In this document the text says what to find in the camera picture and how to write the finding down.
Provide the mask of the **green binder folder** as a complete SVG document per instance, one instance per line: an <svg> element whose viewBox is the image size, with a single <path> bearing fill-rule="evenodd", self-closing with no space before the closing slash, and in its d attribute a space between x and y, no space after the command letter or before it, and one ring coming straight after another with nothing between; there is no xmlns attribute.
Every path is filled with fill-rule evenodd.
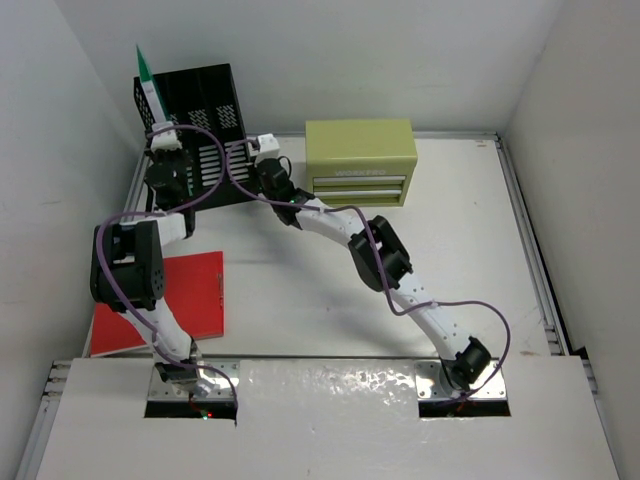
<svg viewBox="0 0 640 480"><path fill-rule="evenodd" d="M152 123L165 123L167 121L166 109L157 89L157 84L147 60L139 46L136 46L138 73L144 97L149 106Z"/></svg>

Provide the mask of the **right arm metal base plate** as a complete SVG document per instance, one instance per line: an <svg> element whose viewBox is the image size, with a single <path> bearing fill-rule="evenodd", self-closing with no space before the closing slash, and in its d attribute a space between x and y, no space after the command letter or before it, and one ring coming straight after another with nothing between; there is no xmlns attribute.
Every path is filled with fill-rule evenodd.
<svg viewBox="0 0 640 480"><path fill-rule="evenodd" d="M452 387L446 379L441 362L437 358L417 360L414 363L415 387L419 401L438 403L454 400L460 391ZM470 386L468 395L472 401L507 401L508 394L498 359L493 358L489 365Z"/></svg>

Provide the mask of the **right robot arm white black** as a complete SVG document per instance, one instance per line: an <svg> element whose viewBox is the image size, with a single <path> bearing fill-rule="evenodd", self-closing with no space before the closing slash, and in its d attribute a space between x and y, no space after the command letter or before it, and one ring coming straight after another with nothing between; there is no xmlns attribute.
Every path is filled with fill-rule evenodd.
<svg viewBox="0 0 640 480"><path fill-rule="evenodd" d="M355 206L326 205L296 187L276 158L257 162L255 170L261 193L281 222L345 247L363 283L385 295L394 315L409 316L426 334L451 388L469 394L491 354L428 295L390 222L380 215L368 219Z"/></svg>

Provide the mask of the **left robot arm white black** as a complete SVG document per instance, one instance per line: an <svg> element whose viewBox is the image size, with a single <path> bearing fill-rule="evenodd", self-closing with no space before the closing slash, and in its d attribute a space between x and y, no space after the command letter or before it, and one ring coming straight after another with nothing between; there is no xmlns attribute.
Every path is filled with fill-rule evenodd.
<svg viewBox="0 0 640 480"><path fill-rule="evenodd" d="M195 211L171 211L191 197L190 160L182 150L149 150L144 181L156 208L136 221L106 221L94 230L90 290L98 304L126 319L154 349L160 379L186 391L201 373L195 340L178 324L165 299L163 247L192 236Z"/></svg>

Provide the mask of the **olive green drawer toolbox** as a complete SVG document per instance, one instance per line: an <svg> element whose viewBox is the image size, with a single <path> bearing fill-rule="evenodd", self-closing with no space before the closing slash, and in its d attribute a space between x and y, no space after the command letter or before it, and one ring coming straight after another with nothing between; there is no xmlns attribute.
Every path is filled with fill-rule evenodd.
<svg viewBox="0 0 640 480"><path fill-rule="evenodd" d="M418 152L407 118L309 120L307 190L330 206L405 203Z"/></svg>

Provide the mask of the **red folder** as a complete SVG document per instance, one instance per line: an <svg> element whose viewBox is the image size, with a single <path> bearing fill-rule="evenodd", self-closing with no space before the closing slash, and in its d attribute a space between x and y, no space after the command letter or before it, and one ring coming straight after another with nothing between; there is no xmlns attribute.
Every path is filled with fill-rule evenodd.
<svg viewBox="0 0 640 480"><path fill-rule="evenodd" d="M224 256L221 251L164 260L165 299L179 325L194 339L224 335ZM145 342L120 314L94 309L89 354L104 356L143 348Z"/></svg>

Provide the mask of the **black three-slot file rack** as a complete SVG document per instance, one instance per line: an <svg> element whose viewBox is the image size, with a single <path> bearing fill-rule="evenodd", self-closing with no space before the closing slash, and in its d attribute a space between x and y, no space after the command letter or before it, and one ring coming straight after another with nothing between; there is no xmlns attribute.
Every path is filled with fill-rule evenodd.
<svg viewBox="0 0 640 480"><path fill-rule="evenodd" d="M249 165L248 147L238 143L246 135L231 65L159 73L154 80L169 119L210 131L231 154L227 173L256 194L259 182ZM198 197L219 178L220 151L208 137L197 132L181 131L179 138L188 158L188 188Z"/></svg>

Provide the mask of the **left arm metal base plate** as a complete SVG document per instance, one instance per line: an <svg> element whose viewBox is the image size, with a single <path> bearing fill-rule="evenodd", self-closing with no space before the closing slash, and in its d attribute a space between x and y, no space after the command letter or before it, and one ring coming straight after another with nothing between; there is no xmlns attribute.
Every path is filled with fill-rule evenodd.
<svg viewBox="0 0 640 480"><path fill-rule="evenodd" d="M147 400L194 403L233 402L231 386L239 385L240 363L227 358L205 358L198 369L158 363L152 370Z"/></svg>

